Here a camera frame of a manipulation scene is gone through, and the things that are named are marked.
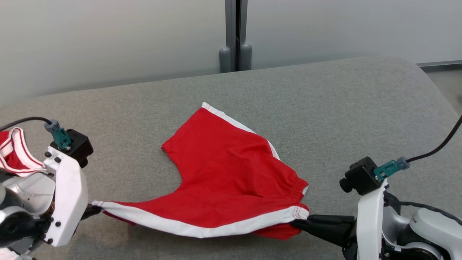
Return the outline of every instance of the red and white fabric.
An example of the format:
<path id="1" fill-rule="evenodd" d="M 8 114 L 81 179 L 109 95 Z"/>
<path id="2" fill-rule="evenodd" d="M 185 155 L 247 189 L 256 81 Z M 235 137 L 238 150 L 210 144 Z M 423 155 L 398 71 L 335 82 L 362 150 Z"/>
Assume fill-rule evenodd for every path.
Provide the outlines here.
<path id="1" fill-rule="evenodd" d="M 45 165 L 30 154 L 24 138 L 24 131 L 15 127 L 0 132 L 0 168 L 21 177 L 45 170 Z"/>
<path id="2" fill-rule="evenodd" d="M 94 201 L 104 213 L 191 237 L 255 234 L 287 239 L 306 219 L 308 183 L 279 160 L 271 143 L 203 103 L 162 145 L 182 176 L 180 187 L 150 201 Z"/>

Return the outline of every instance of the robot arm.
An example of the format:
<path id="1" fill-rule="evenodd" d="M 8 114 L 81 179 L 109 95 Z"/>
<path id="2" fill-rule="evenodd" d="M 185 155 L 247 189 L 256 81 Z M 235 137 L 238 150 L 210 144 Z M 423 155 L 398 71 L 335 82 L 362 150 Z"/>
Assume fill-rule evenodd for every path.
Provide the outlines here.
<path id="1" fill-rule="evenodd" d="M 64 131 L 59 125 L 56 129 L 61 134 Z M 43 242 L 67 245 L 80 220 L 101 211 L 88 204 L 82 171 L 93 152 L 90 141 L 75 130 L 65 133 L 67 138 L 60 139 L 65 140 L 61 143 L 64 149 L 52 142 L 45 152 L 44 164 L 55 171 L 55 180 L 51 172 L 35 172 L 25 178 L 0 173 L 0 248 L 8 248 L 22 259 L 31 259 L 28 253 Z"/>
<path id="2" fill-rule="evenodd" d="M 353 216 L 310 215 L 291 225 L 342 247 L 347 260 L 462 259 L 461 221 L 433 207 L 400 202 L 386 191 L 387 179 L 373 188 L 376 166 L 372 164 L 366 157 L 345 174 L 349 187 L 362 195 L 356 220 Z M 340 185 L 346 192 L 352 190 L 346 188 L 344 179 Z M 401 216 L 401 205 L 422 208 L 408 218 Z"/>

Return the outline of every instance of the gray table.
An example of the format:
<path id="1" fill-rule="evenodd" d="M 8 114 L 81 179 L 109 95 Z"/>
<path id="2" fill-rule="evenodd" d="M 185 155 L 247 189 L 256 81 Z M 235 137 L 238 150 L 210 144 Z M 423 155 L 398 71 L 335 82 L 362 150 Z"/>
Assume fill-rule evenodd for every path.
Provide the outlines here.
<path id="1" fill-rule="evenodd" d="M 455 111 L 416 65 L 358 58 L 63 93 L 1 109 L 0 123 L 56 118 L 86 134 L 95 149 L 84 170 L 91 200 L 142 201 L 173 192 L 181 178 L 160 149 L 202 101 L 266 137 L 281 160 L 310 183 L 312 214 L 354 215 L 357 194 L 338 184 L 364 156 L 384 163 L 435 148 Z M 39 159 L 50 142 L 42 123 L 26 123 Z M 401 200 L 462 215 L 462 135 L 389 182 Z M 110 217 L 81 222 L 69 245 L 43 246 L 39 260 L 341 259 L 340 248 L 302 233 L 287 241 L 255 235 L 180 237 Z"/>

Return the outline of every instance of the black cable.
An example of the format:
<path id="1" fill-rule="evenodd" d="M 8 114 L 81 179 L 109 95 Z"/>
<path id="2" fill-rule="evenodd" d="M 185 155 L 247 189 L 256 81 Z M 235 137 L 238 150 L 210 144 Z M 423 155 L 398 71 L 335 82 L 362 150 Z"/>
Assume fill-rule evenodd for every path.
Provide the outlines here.
<path id="1" fill-rule="evenodd" d="M 457 129 L 459 129 L 459 126 L 461 126 L 461 124 L 462 124 L 462 116 L 459 118 L 457 123 L 454 125 L 454 127 L 452 128 L 451 132 L 448 134 L 446 139 L 438 147 L 436 147 L 433 151 L 428 152 L 426 154 L 419 155 L 419 156 L 407 159 L 406 162 L 412 162 L 412 161 L 420 160 L 422 158 L 425 158 L 425 157 L 428 157 L 428 156 L 431 156 L 431 155 L 434 155 L 435 153 L 437 153 L 439 150 L 441 150 L 449 142 L 449 140 L 451 140 L 451 138 L 454 136 L 454 134 L 456 133 Z"/>
<path id="2" fill-rule="evenodd" d="M 418 207 L 418 208 L 426 208 L 426 209 L 428 209 L 428 210 L 441 213 L 443 216 L 455 220 L 457 223 L 459 223 L 459 225 L 462 226 L 462 220 L 460 220 L 459 218 L 455 217 L 454 215 L 449 214 L 448 212 L 445 212 L 444 210 L 440 210 L 439 208 L 435 208 L 435 207 L 432 207 L 432 206 L 429 206 L 429 205 L 425 205 L 425 204 L 422 204 L 422 203 L 407 202 L 407 201 L 398 201 L 398 202 L 389 202 L 389 203 L 384 203 L 384 204 L 383 204 L 384 207 L 395 206 L 395 205 L 401 205 L 401 206 L 414 206 L 414 207 Z"/>
<path id="3" fill-rule="evenodd" d="M 11 122 L 11 123 L 9 123 L 7 125 L 4 125 L 4 126 L 0 127 L 0 132 L 5 131 L 6 129 L 8 129 L 8 128 L 12 127 L 12 126 L 15 126 L 17 124 L 27 122 L 27 121 L 34 121 L 34 120 L 40 120 L 40 121 L 46 122 L 47 124 L 52 124 L 52 122 L 50 120 L 46 119 L 46 118 L 41 118 L 41 117 L 23 118 L 23 119 Z"/>

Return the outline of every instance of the white trim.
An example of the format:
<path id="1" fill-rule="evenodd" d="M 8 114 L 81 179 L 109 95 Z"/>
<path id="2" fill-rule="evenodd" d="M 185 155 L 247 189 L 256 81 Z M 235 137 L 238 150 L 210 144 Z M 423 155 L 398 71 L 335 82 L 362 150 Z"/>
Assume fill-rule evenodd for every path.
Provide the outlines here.
<path id="1" fill-rule="evenodd" d="M 11 132 L 8 132 L 8 138 L 0 145 L 0 156 L 5 157 L 13 152 L 13 143 L 11 141 Z"/>
<path id="2" fill-rule="evenodd" d="M 308 186 L 309 186 L 309 185 L 307 185 L 305 188 L 303 188 L 303 190 L 302 190 L 302 194 L 303 194 L 303 195 L 305 195 L 306 191 L 308 190 Z"/>
<path id="3" fill-rule="evenodd" d="M 159 217 L 148 211 L 115 202 L 93 201 L 92 204 L 102 207 L 114 216 L 151 229 L 197 238 L 247 234 L 276 224 L 289 223 L 295 219 L 307 219 L 310 215 L 308 210 L 302 207 L 291 206 L 216 228 L 203 228 L 178 220 Z"/>
<path id="4" fill-rule="evenodd" d="M 27 145 L 25 143 L 24 131 L 19 128 L 13 128 L 10 131 L 12 138 L 13 138 L 13 145 L 14 145 L 14 152 L 21 160 L 21 163 L 24 166 L 28 167 L 29 169 L 43 169 L 45 165 L 35 159 L 27 149 Z"/>
<path id="5" fill-rule="evenodd" d="M 213 106 L 207 104 L 206 102 L 203 102 L 201 107 L 207 109 L 212 114 L 218 116 L 219 118 L 224 119 L 225 121 L 227 121 L 228 123 L 234 125 L 237 128 L 240 128 L 240 129 L 245 130 L 245 131 L 250 132 L 250 133 L 257 134 L 254 131 L 252 131 L 250 128 L 248 128 L 247 126 L 245 126 L 245 125 L 241 124 L 240 122 L 232 119 L 231 117 L 227 116 L 223 111 L 220 111 L 220 110 L 214 108 Z M 269 141 L 268 141 L 268 144 L 269 144 L 269 147 L 271 149 L 271 152 L 273 153 L 273 156 L 280 161 L 281 159 L 279 159 L 279 155 L 278 155 L 278 153 L 276 153 L 276 149 L 274 148 L 274 146 Z"/>

